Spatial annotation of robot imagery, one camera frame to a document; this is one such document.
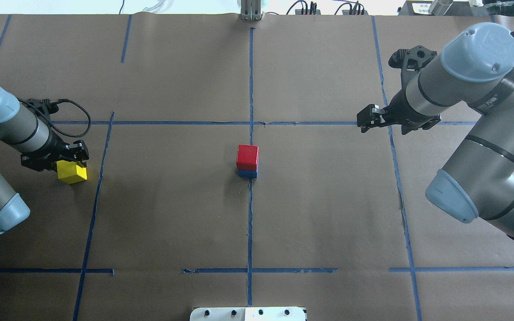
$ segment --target white label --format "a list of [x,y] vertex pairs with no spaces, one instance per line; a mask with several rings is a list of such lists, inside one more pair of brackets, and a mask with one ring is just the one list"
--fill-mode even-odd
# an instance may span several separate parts
[[414,9],[414,13],[430,14],[430,5],[431,4],[412,4],[412,8]]

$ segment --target red cube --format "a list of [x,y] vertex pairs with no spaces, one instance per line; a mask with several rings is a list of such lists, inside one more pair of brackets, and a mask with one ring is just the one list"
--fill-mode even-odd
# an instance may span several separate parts
[[259,164],[259,147],[239,145],[237,149],[237,169],[241,171],[257,171]]

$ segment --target white bracket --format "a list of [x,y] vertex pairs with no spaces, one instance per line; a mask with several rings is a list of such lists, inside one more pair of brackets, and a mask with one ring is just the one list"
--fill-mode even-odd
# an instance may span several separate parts
[[258,21],[261,17],[261,0],[241,0],[241,20]]
[[197,308],[190,321],[307,321],[299,307]]

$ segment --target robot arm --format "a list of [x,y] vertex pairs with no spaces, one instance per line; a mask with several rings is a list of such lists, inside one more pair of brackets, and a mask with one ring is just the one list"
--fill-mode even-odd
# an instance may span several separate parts
[[[82,140],[66,144],[50,128],[49,109],[56,104],[48,100],[30,100],[22,106],[16,97],[0,87],[0,140],[21,152],[23,166],[37,171],[57,170],[60,160],[77,162],[85,167],[87,148]],[[0,235],[22,222],[30,210],[18,193],[0,174]]]
[[[407,52],[428,55],[422,47]],[[402,90],[389,106],[369,105],[359,112],[358,126],[363,132],[389,124],[401,124],[402,134],[426,130],[449,106],[465,101],[482,116],[438,171],[426,197],[463,223],[480,217],[514,240],[514,37],[505,27],[484,22],[434,58],[416,66],[406,82],[402,75]]]

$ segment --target yellow cube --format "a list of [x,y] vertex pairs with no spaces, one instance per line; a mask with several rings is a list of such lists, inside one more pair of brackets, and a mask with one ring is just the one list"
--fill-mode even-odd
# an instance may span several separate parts
[[75,162],[59,160],[57,162],[57,177],[67,184],[86,181],[86,167],[82,167]]

